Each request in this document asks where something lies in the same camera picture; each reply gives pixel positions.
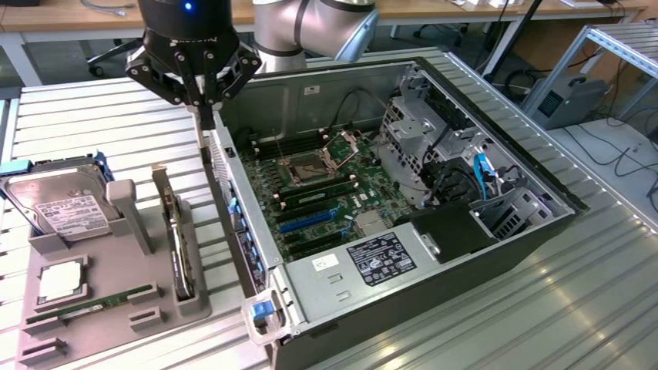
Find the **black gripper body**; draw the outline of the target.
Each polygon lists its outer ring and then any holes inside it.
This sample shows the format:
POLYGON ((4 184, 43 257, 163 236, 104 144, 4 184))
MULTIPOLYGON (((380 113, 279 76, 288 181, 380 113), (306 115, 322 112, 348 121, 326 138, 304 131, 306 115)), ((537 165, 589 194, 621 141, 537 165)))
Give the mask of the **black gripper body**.
POLYGON ((190 0, 138 2, 146 26, 144 42, 174 47, 178 43, 214 44, 238 49, 239 38, 232 25, 231 1, 190 0))

